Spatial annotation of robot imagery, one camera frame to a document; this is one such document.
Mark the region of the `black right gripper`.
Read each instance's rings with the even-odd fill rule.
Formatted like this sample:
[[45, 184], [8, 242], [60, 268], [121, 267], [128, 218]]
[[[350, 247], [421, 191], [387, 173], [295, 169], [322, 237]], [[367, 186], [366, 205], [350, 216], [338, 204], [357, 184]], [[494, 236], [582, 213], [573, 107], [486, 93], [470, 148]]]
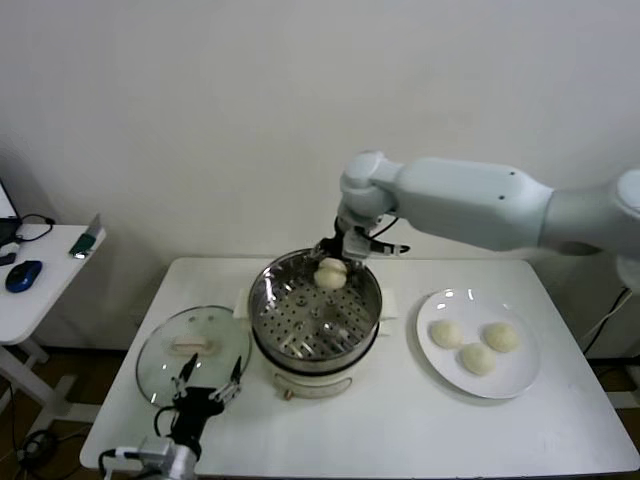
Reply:
[[314, 259], [324, 259], [332, 256], [342, 256], [352, 271], [364, 270], [368, 255], [362, 252], [344, 252], [344, 239], [351, 225], [341, 217], [334, 220], [334, 235], [331, 238], [320, 240], [310, 252], [310, 257]]

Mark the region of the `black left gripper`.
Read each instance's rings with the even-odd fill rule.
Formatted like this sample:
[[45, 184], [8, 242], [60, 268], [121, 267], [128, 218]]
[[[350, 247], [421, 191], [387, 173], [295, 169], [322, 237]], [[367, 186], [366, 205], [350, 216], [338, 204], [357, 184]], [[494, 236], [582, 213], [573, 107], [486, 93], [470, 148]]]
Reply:
[[222, 387], [187, 387], [186, 385], [198, 363], [198, 354], [181, 367], [177, 376], [171, 378], [174, 387], [174, 408], [178, 412], [172, 426], [172, 439], [179, 445], [199, 443], [208, 420], [224, 412], [224, 403], [230, 403], [241, 391], [242, 357], [234, 364], [229, 381]]

